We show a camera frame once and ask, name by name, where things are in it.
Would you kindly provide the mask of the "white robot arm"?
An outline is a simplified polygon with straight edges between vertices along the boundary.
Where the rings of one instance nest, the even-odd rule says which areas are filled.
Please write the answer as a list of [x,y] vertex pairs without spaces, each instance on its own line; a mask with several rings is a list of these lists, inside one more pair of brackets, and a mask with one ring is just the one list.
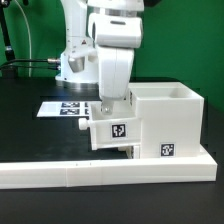
[[111,114],[125,97],[134,50],[143,36],[143,0],[60,0],[66,24],[66,48],[60,56],[58,83],[97,86],[101,111]]

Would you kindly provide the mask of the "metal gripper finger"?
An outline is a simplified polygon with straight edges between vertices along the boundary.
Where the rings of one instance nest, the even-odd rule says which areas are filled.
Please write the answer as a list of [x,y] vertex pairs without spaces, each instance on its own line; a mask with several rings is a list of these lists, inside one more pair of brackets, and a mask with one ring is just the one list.
[[101,112],[103,114],[112,114],[114,107],[114,101],[111,99],[103,99],[101,103]]

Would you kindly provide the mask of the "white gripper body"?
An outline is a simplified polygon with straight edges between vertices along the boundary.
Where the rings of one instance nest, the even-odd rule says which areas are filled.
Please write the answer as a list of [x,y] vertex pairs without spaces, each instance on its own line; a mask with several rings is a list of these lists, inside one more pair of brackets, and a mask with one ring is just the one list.
[[99,96],[122,100],[126,94],[134,60],[133,49],[98,47]]

